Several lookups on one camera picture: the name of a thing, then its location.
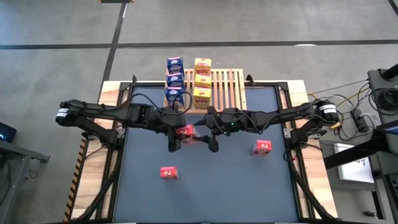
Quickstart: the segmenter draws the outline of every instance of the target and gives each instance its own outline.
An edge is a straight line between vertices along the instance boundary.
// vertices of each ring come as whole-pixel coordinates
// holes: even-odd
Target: power adapter
[[[364,117],[361,117],[361,110],[352,110],[349,113],[351,113],[351,116],[354,119],[354,123],[356,127],[358,128],[359,132],[367,132],[369,131],[368,124],[366,124],[366,120]]]

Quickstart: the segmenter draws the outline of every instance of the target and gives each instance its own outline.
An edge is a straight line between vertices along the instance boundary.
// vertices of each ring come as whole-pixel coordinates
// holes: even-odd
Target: desk
[[[284,108],[287,107],[288,101],[286,98],[290,98],[292,106],[301,105],[308,101],[307,92],[305,90],[304,82],[302,80],[282,80],[282,81],[257,81],[257,82],[286,82],[289,87],[289,95],[284,95],[281,93],[282,104]],[[104,103],[106,105],[116,105],[118,100],[125,98],[125,96],[119,95],[119,88],[123,82],[104,82],[103,88],[101,90],[101,96],[99,98],[99,103]],[[138,82],[138,83],[149,83],[154,85],[164,85],[164,82]],[[112,128],[113,122],[107,120],[96,119],[96,122],[105,128]],[[300,120],[296,121],[297,127],[303,125],[306,121]],[[319,142],[316,140],[309,140],[310,144],[319,146]],[[105,165],[114,163],[114,158],[106,159],[110,154],[117,154],[118,152],[110,152],[107,149],[102,149],[96,154],[92,155],[86,161],[84,160],[85,154],[95,151],[100,148],[100,144],[97,140],[90,141],[89,139],[82,138],[80,151],[78,154],[78,161],[76,162],[76,171],[72,180],[71,191],[69,194],[67,209],[65,210],[64,220],[69,218],[76,218],[81,215],[86,207],[94,199],[95,195],[98,193],[101,187],[101,181],[103,180],[104,171],[106,171]],[[331,194],[330,185],[328,177],[326,174],[326,169],[323,163],[323,157],[318,149],[308,147],[302,151],[304,167],[307,173],[308,184],[311,191],[320,201],[320,203],[326,208],[326,210],[333,216],[337,216],[336,208],[333,201],[333,196]],[[108,191],[107,197],[104,200],[103,205],[103,217],[106,216],[109,208],[109,195],[111,191]],[[299,190],[300,195],[300,207],[303,213],[303,217],[308,217],[309,212],[306,204],[306,199],[303,193]]]

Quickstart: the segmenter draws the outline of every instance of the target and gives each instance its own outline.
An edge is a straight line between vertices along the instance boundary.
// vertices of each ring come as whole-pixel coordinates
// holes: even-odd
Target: gray floor
[[[120,4],[96,0],[0,0],[0,45],[108,44],[119,10]],[[137,0],[127,7],[119,43],[370,39],[398,39],[398,17],[387,0]],[[16,144],[51,155],[47,165],[32,165],[40,175],[25,183],[13,223],[62,220],[81,131],[57,126],[55,113],[63,100],[98,99],[108,53],[0,50],[0,121],[18,129]],[[109,79],[161,80],[165,58],[172,56],[183,56],[186,67],[195,57],[208,57],[213,68],[243,68],[259,80],[305,80],[314,92],[392,66],[398,62],[398,45],[119,49]],[[319,96],[350,96],[360,86]],[[375,114],[367,102],[361,109]],[[353,131],[350,122],[345,128]],[[323,138],[336,139],[331,133]],[[358,194],[365,196],[359,200]],[[359,207],[372,204],[368,194],[333,189],[333,195],[340,218],[375,221],[364,218]],[[347,197],[353,203],[345,204]]]

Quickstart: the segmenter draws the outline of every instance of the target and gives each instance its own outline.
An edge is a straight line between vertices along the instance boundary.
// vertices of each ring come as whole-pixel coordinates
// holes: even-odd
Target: wooden crate
[[[185,91],[193,94],[193,88],[195,87],[193,69],[185,69],[184,72]],[[214,106],[217,111],[222,111],[225,108],[247,109],[242,69],[211,69],[211,82],[213,89],[211,91],[210,105]],[[190,104],[190,97],[186,94],[183,97],[185,106],[180,108],[180,111],[185,110]],[[164,98],[164,106],[167,106],[166,97]],[[206,112],[206,109],[192,106],[187,113],[202,114]]]

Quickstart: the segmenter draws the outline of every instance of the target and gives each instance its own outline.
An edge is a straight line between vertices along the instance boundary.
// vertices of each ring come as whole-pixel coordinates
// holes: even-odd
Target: small red box
[[[163,179],[178,179],[177,167],[161,167],[160,177]]]
[[[266,157],[272,150],[272,143],[268,140],[257,140],[251,150],[253,156]]]
[[[193,143],[196,140],[193,137],[198,137],[198,133],[192,124],[186,125],[183,128],[177,129],[177,134],[183,134],[186,138],[182,140],[185,143]]]

